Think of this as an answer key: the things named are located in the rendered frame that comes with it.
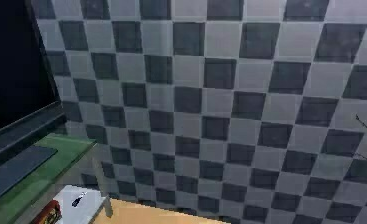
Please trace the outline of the green glass television stand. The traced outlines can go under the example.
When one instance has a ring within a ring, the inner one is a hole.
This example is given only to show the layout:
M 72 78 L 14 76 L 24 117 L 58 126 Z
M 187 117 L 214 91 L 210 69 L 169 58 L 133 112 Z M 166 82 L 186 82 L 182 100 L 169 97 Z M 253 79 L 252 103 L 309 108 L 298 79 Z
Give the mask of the green glass television stand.
M 66 186 L 94 189 L 105 197 L 100 212 L 113 215 L 101 162 L 95 157 L 97 143 L 50 134 L 39 146 L 56 153 L 0 197 L 0 224 L 30 224 L 41 210 Z

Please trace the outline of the white flat box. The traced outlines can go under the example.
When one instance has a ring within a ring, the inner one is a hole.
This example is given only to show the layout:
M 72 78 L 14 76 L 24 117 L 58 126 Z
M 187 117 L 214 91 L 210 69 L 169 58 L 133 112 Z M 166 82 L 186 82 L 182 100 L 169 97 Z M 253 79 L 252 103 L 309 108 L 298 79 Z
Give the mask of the white flat box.
M 71 203 L 82 193 L 87 192 L 77 207 Z M 100 211 L 105 197 L 94 189 L 66 185 L 55 197 L 60 204 L 62 217 L 56 224 L 90 224 Z

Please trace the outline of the small black pen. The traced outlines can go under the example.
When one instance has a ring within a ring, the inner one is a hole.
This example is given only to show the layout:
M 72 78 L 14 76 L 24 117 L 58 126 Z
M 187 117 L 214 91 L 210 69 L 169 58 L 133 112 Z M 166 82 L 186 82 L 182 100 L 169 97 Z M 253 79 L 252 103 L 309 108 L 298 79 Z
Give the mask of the small black pen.
M 87 192 L 82 192 L 72 203 L 72 207 L 77 207 L 80 201 L 83 199 L 83 197 L 87 194 Z

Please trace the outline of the red and yellow box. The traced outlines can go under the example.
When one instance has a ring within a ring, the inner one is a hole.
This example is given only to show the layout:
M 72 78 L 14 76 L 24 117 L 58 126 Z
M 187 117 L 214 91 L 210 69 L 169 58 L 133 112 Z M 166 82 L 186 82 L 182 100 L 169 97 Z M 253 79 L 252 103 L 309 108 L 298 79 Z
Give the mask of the red and yellow box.
M 57 200 L 51 200 L 30 224 L 56 224 L 61 217 L 59 202 Z

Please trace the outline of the black television set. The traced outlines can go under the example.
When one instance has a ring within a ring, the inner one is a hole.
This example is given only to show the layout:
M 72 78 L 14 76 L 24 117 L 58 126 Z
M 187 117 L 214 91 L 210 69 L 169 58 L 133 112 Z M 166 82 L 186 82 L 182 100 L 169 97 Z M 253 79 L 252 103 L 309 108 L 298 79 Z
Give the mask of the black television set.
M 36 143 L 66 121 L 30 0 L 0 0 L 0 198 L 57 151 Z

